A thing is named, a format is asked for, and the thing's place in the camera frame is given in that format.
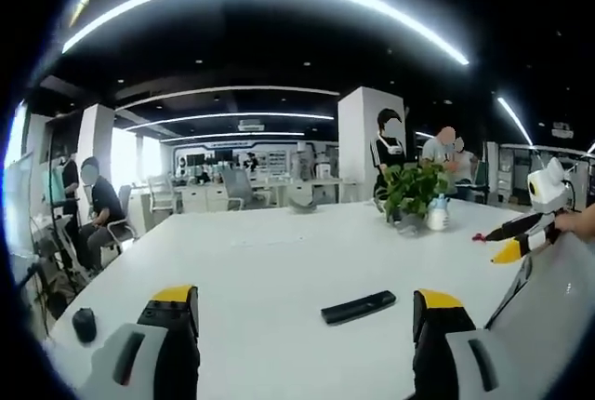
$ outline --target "person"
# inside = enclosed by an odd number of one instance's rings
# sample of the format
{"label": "person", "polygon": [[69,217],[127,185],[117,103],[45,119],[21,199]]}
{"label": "person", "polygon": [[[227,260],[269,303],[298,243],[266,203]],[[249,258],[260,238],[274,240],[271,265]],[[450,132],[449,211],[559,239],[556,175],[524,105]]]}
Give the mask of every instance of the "person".
{"label": "person", "polygon": [[[64,185],[64,194],[66,195],[66,203],[62,208],[62,214],[70,215],[71,218],[64,226],[66,234],[76,248],[78,244],[78,205],[76,204],[76,190],[78,189],[78,168],[73,158],[66,155],[65,161],[62,164],[62,184]],[[66,268],[71,268],[72,260],[67,253],[61,253],[62,261]]]}
{"label": "person", "polygon": [[248,152],[248,159],[244,161],[244,168],[250,167],[250,172],[254,172],[258,166],[258,160],[254,153]]}
{"label": "person", "polygon": [[186,176],[186,158],[183,156],[178,160],[178,169],[176,169],[176,177],[183,178]]}
{"label": "person", "polygon": [[[458,137],[455,140],[454,160],[458,164],[455,171],[456,184],[472,184],[475,170],[477,169],[477,157],[465,151],[465,142]],[[456,188],[456,195],[453,198],[472,201],[473,191],[470,188]]]}
{"label": "person", "polygon": [[384,180],[384,171],[391,166],[405,163],[405,150],[401,142],[397,139],[403,134],[403,124],[401,117],[392,109],[383,109],[377,117],[378,132],[370,141],[370,152],[372,153],[372,163],[378,169],[378,176],[374,185],[374,198],[378,188],[386,188],[387,182]]}
{"label": "person", "polygon": [[595,204],[582,212],[566,212],[556,216],[556,228],[572,232],[584,241],[595,239]]}
{"label": "person", "polygon": [[455,138],[455,130],[452,127],[444,127],[438,135],[426,141],[421,151],[422,166],[433,163],[444,167],[448,179],[448,189],[446,190],[448,194],[456,193],[454,174],[458,169],[458,163],[453,157]]}
{"label": "person", "polygon": [[[113,221],[123,220],[124,212],[113,186],[100,175],[99,161],[96,157],[88,157],[81,166],[81,179],[85,185],[92,186],[93,221],[84,225],[79,232],[78,259],[89,270],[101,270],[101,247],[111,243],[112,235],[106,225]],[[124,225],[117,225],[115,233],[121,233]]]}

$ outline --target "small object on table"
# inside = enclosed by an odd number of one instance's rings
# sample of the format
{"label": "small object on table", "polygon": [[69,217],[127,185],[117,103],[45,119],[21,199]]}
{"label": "small object on table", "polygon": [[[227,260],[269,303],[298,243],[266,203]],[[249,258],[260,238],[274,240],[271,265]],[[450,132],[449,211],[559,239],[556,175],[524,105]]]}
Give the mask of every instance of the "small object on table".
{"label": "small object on table", "polygon": [[333,326],[379,312],[390,307],[396,301],[397,298],[388,290],[385,290],[359,300],[352,300],[344,304],[322,309],[320,313],[324,321],[329,326]]}
{"label": "small object on table", "polygon": [[73,327],[76,338],[87,344],[97,337],[95,315],[91,309],[79,309],[73,316]]}
{"label": "small object on table", "polygon": [[487,238],[482,233],[475,234],[473,237],[471,237],[471,240],[473,242],[478,242],[478,241],[487,242]]}

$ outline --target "white chair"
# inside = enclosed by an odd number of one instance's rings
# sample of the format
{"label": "white chair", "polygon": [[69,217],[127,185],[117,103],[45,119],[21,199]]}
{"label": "white chair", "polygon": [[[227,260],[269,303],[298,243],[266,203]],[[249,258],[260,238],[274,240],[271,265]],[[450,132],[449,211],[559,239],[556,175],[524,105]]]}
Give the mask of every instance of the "white chair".
{"label": "white chair", "polygon": [[250,185],[250,180],[243,169],[221,169],[221,176],[228,195],[229,202],[237,202],[238,209],[258,209],[267,207],[271,202],[271,192],[258,191],[255,193]]}
{"label": "white chair", "polygon": [[174,191],[174,186],[167,175],[158,175],[147,178],[150,194],[149,210],[153,214],[165,214],[159,221],[155,219],[155,224],[160,223],[171,214],[181,212],[178,203],[178,194]]}
{"label": "white chair", "polygon": [[118,254],[122,254],[122,244],[126,240],[137,240],[139,238],[137,231],[128,219],[128,201],[130,200],[131,192],[132,188],[128,184],[120,187],[120,191],[118,191],[118,198],[120,199],[120,206],[122,207],[124,218],[122,220],[112,221],[105,225],[108,233],[110,233],[113,239],[110,244],[106,244],[105,246],[115,246]]}

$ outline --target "black pants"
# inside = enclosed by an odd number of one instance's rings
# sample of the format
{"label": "black pants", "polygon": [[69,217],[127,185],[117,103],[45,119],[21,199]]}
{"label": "black pants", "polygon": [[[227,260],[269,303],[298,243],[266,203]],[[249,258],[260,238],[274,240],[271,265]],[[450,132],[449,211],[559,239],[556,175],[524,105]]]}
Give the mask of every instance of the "black pants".
{"label": "black pants", "polygon": [[[376,198],[376,191],[378,190],[378,188],[386,188],[387,187],[387,181],[384,180],[384,176],[382,174],[378,174],[378,177],[376,178],[376,183],[374,183],[374,193],[372,193],[372,197]],[[386,200],[387,196],[386,195],[382,195],[381,197],[379,197],[380,200]]]}

